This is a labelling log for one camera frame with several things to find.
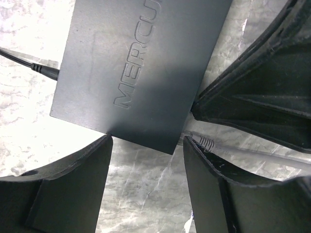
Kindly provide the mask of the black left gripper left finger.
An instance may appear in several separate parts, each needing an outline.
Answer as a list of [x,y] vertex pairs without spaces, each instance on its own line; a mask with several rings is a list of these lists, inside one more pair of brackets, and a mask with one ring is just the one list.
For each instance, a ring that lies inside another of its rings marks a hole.
[[51,164],[2,177],[1,232],[95,232],[112,147],[105,135]]

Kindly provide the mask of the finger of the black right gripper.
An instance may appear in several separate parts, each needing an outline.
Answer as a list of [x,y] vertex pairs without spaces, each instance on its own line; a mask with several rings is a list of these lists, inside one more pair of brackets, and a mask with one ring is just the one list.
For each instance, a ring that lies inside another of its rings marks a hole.
[[200,95],[198,121],[311,151],[311,3],[288,1],[274,21]]

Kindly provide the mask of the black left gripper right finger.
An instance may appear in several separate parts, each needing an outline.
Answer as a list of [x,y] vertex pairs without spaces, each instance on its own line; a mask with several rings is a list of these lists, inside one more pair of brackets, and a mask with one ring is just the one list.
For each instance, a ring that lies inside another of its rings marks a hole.
[[208,152],[188,136],[183,154],[197,232],[310,232],[309,176],[268,179]]

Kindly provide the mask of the black network switch box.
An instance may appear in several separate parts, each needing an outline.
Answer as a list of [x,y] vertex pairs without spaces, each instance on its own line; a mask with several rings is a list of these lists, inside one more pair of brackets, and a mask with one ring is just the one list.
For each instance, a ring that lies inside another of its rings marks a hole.
[[172,154],[229,0],[78,0],[50,115]]

